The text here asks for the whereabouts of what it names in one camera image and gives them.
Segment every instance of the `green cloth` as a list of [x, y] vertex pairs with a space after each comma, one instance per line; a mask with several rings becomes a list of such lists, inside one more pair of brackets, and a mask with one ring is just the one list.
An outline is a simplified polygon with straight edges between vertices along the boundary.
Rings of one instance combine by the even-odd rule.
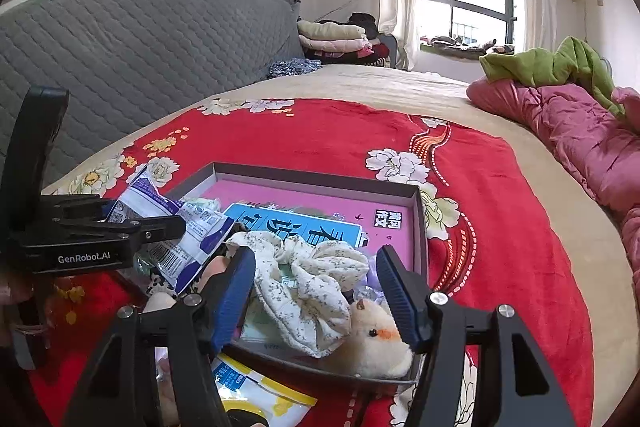
[[512, 78], [527, 87], [574, 82], [614, 115], [625, 112], [611, 101], [615, 86], [600, 57], [590, 45], [575, 37], [567, 37], [555, 53], [533, 48], [515, 55], [489, 54], [479, 60], [489, 82]]

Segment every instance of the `plush toy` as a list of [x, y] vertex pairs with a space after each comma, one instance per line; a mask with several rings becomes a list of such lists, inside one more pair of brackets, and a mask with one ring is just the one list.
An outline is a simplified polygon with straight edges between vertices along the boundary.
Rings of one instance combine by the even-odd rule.
[[322, 365], [329, 371], [364, 378], [401, 378], [414, 354], [400, 339], [388, 310], [369, 299], [351, 304], [351, 334]]

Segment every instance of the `pink comforter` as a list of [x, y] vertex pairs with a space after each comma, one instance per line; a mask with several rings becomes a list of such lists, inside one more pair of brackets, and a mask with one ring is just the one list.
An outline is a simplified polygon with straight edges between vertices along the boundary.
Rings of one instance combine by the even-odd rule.
[[[640, 122], [617, 120], [575, 84], [534, 89], [481, 79], [466, 94], [483, 110], [528, 126], [587, 194], [612, 210], [640, 296], [640, 136], [632, 128]], [[614, 97], [639, 117], [635, 91], [616, 89]]]

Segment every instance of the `white flower print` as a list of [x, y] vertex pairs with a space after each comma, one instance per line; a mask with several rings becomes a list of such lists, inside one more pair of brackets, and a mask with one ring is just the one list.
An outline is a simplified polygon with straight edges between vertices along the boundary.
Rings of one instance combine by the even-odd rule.
[[[474, 403], [476, 400], [476, 382], [478, 381], [478, 368], [473, 365], [471, 357], [465, 351], [465, 368], [462, 376], [462, 386], [460, 388], [460, 400], [458, 402], [458, 413], [454, 427], [470, 427], [474, 414]], [[392, 427], [402, 427], [409, 413], [409, 408], [414, 400], [415, 386], [412, 385], [407, 390], [394, 396], [394, 402], [389, 408]]]
[[474, 417], [474, 405], [476, 402], [476, 381], [478, 380], [478, 368], [473, 365], [471, 357], [465, 351], [465, 371], [460, 388], [460, 402], [458, 403], [458, 415], [455, 427], [470, 427]]
[[404, 426], [406, 417], [409, 414], [409, 407], [411, 407], [411, 403], [414, 401], [414, 395], [415, 385], [412, 385], [408, 389], [402, 391], [402, 393], [394, 396], [394, 402], [389, 408], [389, 412], [391, 413], [389, 425], [392, 427]]
[[210, 114], [221, 114], [222, 116], [226, 116], [231, 113], [231, 111], [240, 109], [243, 104], [244, 100], [242, 100], [242, 102], [231, 102], [230, 100], [213, 98], [204, 102], [198, 110], [202, 111], [202, 113], [207, 116]]
[[105, 192], [116, 186], [118, 178], [124, 174], [124, 169], [120, 164], [124, 162], [122, 151], [117, 156], [105, 160], [96, 168], [76, 176], [76, 179], [69, 183], [67, 191], [65, 187], [60, 187], [58, 194], [99, 194], [103, 197]]
[[152, 183], [158, 188], [164, 187], [167, 182], [171, 181], [174, 177], [174, 172], [180, 168], [176, 162], [171, 158], [167, 158], [167, 156], [151, 158], [149, 163], [143, 163], [136, 167], [136, 170], [127, 178], [127, 184], [130, 184], [145, 166], [148, 167], [149, 177]]
[[424, 206], [424, 224], [427, 239], [434, 237], [446, 241], [447, 228], [455, 227], [460, 219], [458, 204], [450, 198], [437, 198], [437, 188], [430, 183], [420, 184], [420, 195]]
[[445, 120], [441, 120], [440, 118], [421, 118], [421, 120], [423, 124], [425, 124], [427, 127], [431, 127], [432, 129], [435, 129], [440, 125], [447, 124]]
[[231, 111], [237, 109], [248, 109], [249, 112], [263, 112], [267, 109], [273, 111], [293, 105], [294, 102], [295, 100], [242, 100], [241, 102], [231, 102], [230, 100], [214, 98], [203, 102], [198, 110], [207, 116], [210, 114], [227, 116]]
[[378, 171], [376, 179], [410, 185], [419, 185], [427, 180], [429, 169], [412, 152], [384, 149], [369, 151], [368, 154], [367, 169]]
[[278, 110], [293, 105], [295, 100], [247, 100], [240, 109], [249, 109], [249, 112], [262, 112], [266, 109]]

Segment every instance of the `beige bed sheet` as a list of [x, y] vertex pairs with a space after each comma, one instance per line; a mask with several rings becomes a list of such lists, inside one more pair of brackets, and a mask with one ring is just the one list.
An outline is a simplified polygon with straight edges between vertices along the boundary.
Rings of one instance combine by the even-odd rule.
[[[314, 73], [266, 80], [216, 95], [230, 100], [331, 98], [375, 108], [444, 118], [504, 138], [546, 209], [569, 255], [591, 317], [595, 360], [593, 426], [615, 409], [639, 368], [640, 334], [632, 273], [616, 227], [541, 142], [524, 127], [474, 107], [463, 82], [429, 73], [364, 66], [325, 66]], [[178, 114], [159, 120], [92, 156], [48, 190], [111, 157]]]

